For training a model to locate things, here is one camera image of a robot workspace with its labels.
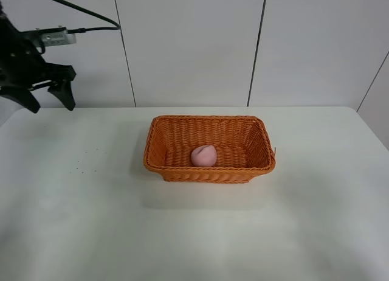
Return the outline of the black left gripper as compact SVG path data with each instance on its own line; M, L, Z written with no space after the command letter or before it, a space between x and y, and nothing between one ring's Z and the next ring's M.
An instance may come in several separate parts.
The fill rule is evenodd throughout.
M75 71L72 66L46 62L45 51L40 31L20 32L1 10L1 97L37 113L40 104L30 91L49 87L47 91L72 111Z

